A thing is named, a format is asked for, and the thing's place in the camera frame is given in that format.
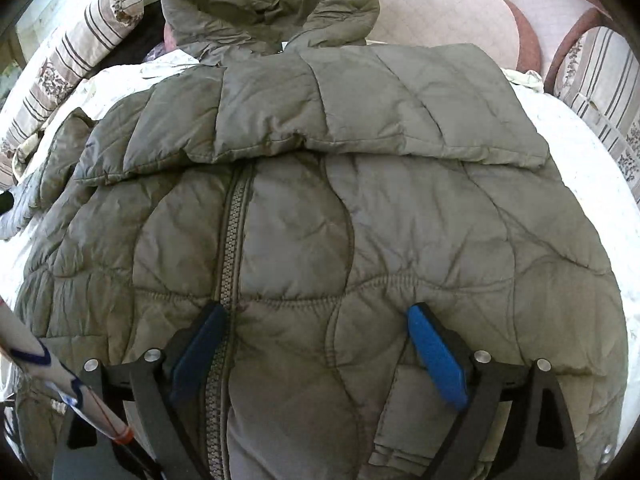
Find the olive green quilted hooded jacket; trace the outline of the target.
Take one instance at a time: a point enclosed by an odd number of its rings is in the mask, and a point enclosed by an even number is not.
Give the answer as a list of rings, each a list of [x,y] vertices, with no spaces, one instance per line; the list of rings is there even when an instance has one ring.
[[[378,0],[160,0],[195,64],[74,110],[13,191],[17,316],[71,370],[228,316],[181,418],[214,479],[414,479],[454,413],[425,302],[475,349],[549,360],[580,478],[620,429],[623,303],[600,236],[498,65],[372,46]]]

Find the white floral bed sheet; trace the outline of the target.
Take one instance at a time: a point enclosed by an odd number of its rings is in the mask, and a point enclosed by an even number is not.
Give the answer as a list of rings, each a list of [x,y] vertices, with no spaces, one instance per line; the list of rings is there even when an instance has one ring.
[[[177,75],[198,61],[177,50],[139,65],[116,65],[82,82],[44,130],[34,157],[23,174],[28,177],[46,160],[55,131],[76,108],[98,120],[120,99]],[[639,209],[612,159],[591,130],[562,101],[541,91],[534,72],[505,70],[538,133],[548,142],[565,185],[572,190],[597,229],[612,263],[628,316],[639,313]]]

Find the large striped floral cushion right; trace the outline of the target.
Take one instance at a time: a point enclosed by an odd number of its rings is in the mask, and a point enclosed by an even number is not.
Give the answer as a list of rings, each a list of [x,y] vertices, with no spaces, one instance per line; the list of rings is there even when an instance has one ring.
[[[592,130],[639,198],[639,61],[626,39],[604,26],[568,50],[552,94]]]

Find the black garment behind pillow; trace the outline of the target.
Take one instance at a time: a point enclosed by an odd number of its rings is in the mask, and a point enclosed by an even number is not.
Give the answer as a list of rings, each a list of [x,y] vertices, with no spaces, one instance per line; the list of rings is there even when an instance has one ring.
[[[164,41],[165,18],[160,0],[144,7],[137,26],[94,69],[93,73],[115,65],[140,64],[153,48]]]

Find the pink corner cushion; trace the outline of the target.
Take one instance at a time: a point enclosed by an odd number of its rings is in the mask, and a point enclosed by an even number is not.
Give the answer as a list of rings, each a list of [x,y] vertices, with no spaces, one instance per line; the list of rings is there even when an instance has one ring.
[[[551,93],[564,58],[589,29],[611,24],[610,16],[588,0],[509,0],[535,32],[544,90]]]

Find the striped floral pillow left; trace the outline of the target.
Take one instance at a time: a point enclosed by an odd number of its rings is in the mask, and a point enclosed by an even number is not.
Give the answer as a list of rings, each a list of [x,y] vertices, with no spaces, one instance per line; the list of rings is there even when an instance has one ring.
[[[17,148],[36,134],[82,78],[134,30],[144,0],[91,0],[70,24],[52,32],[1,107],[1,187],[14,182]]]

